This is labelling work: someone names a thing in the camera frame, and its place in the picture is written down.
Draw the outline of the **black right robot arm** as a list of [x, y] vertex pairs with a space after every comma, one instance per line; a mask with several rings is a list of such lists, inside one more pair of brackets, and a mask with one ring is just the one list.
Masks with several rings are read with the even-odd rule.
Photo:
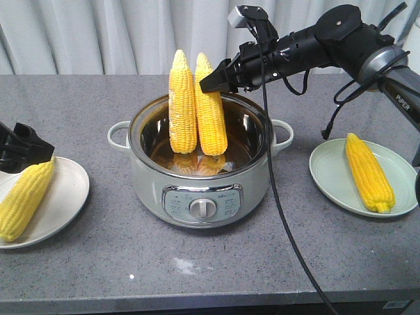
[[408, 67], [408, 53], [394, 38], [381, 32], [405, 4], [396, 7], [378, 26], [361, 20], [360, 9], [339, 5], [324, 13], [315, 25], [279, 37], [261, 7], [235, 7], [228, 20], [234, 28], [247, 28], [256, 42], [240, 45], [234, 59], [223, 60], [200, 81], [205, 93], [235, 93], [258, 89], [312, 68], [343, 69], [359, 88], [338, 106], [367, 90], [384, 93], [415, 127], [419, 126], [419, 75]]

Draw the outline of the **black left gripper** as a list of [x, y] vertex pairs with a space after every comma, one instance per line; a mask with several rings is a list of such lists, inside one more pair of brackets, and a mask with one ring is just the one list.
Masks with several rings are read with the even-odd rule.
[[16, 123], [12, 131], [1, 123], [1, 171], [18, 173], [19, 167], [50, 161], [53, 152], [54, 146], [29, 125]]

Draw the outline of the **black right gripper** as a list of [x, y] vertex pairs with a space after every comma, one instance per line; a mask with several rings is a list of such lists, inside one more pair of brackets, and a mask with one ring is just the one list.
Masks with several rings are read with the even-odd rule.
[[[239, 89], [254, 91], [261, 87], [263, 79], [270, 83], [282, 79], [280, 66], [283, 58], [278, 48], [279, 41], [264, 43], [248, 41], [240, 45], [234, 60], [226, 58], [212, 73], [200, 80], [203, 93], [237, 93]], [[234, 77], [234, 84], [229, 81]]]

